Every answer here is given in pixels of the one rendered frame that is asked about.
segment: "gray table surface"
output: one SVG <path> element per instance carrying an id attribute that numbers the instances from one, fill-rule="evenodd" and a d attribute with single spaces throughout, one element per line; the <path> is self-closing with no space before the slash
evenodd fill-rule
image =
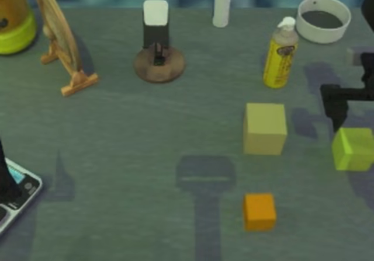
<path id="1" fill-rule="evenodd" d="M 233 10 L 224 29 L 212 26 L 209 10 L 172 10 L 173 46 L 188 66 L 166 85 L 134 74 L 141 10 L 66 10 L 85 65 L 93 63 L 101 81 L 63 98 L 69 77 L 60 62 L 40 64 L 44 36 L 24 53 L 0 57 L 6 154 L 46 183 L 1 238 L 0 260 L 371 260 L 374 172 L 334 169 L 331 124 L 318 96 L 321 83 L 360 85 L 362 69 L 346 65 L 345 50 L 373 44 L 374 34 L 352 13 L 343 40 L 301 39 L 287 87 L 272 90 L 262 83 L 264 55 L 293 9 Z M 285 104 L 281 156 L 243 155 L 247 102 Z M 346 126 L 372 127 L 371 108 L 354 104 Z M 231 178 L 179 184 L 183 169 Z M 243 230 L 249 192 L 274 194 L 273 231 Z"/>

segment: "bottle cap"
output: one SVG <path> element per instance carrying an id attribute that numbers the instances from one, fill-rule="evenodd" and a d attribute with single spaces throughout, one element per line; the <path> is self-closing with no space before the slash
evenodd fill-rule
<path id="1" fill-rule="evenodd" d="M 295 29 L 295 24 L 296 20 L 293 17 L 284 17 L 283 21 L 278 24 L 278 28 L 291 32 Z"/>

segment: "round wooden base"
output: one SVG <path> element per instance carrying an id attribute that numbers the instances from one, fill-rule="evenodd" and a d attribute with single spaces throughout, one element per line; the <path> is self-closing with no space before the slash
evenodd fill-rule
<path id="1" fill-rule="evenodd" d="M 185 69 L 183 54 L 170 47 L 164 65 L 153 65 L 154 52 L 150 49 L 141 50 L 135 57 L 136 74 L 149 83 L 167 83 L 177 79 Z"/>

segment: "lime green cube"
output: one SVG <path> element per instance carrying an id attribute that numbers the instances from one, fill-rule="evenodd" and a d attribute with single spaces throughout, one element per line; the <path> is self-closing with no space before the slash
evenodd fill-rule
<path id="1" fill-rule="evenodd" d="M 333 141 L 336 170 L 364 172 L 374 163 L 374 138 L 369 128 L 340 128 Z"/>

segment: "yellow bottle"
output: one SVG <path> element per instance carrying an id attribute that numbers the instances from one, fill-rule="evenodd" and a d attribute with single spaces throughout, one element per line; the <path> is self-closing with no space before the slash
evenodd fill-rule
<path id="1" fill-rule="evenodd" d="M 299 41 L 295 24 L 294 18 L 285 17 L 272 36 L 264 71 L 264 83 L 270 88 L 278 89 L 287 84 Z"/>
<path id="2" fill-rule="evenodd" d="M 22 51 L 36 33 L 36 20 L 27 0 L 0 0 L 0 55 Z"/>

